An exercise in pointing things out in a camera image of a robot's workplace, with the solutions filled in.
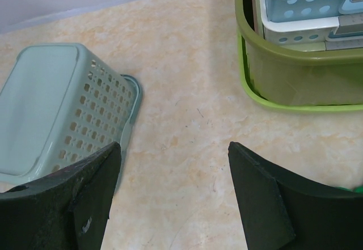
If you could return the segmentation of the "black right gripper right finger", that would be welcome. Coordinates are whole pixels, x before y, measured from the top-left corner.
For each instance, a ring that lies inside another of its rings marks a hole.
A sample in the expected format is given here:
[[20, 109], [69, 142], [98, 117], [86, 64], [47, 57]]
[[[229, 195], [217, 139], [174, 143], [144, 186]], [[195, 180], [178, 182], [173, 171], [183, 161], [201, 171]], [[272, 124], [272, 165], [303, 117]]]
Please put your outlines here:
[[248, 249], [362, 249], [362, 193], [309, 180], [238, 142], [228, 157]]

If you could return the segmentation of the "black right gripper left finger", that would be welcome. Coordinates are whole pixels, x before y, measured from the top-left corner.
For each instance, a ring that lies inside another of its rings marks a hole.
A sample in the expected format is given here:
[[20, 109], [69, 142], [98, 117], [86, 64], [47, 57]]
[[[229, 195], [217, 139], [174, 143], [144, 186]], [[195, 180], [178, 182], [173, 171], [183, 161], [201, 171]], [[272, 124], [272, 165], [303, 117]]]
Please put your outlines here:
[[1, 249], [100, 249], [121, 162], [113, 142], [1, 193]]

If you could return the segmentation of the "large teal perforated basket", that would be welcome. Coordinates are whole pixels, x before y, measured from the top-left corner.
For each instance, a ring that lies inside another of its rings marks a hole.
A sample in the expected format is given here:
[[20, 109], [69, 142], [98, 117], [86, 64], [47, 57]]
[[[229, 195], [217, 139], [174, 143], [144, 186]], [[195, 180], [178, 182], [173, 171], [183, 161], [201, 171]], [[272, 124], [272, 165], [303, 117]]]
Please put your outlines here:
[[142, 96], [82, 44], [24, 48], [1, 90], [1, 182], [36, 180], [112, 142], [126, 154]]

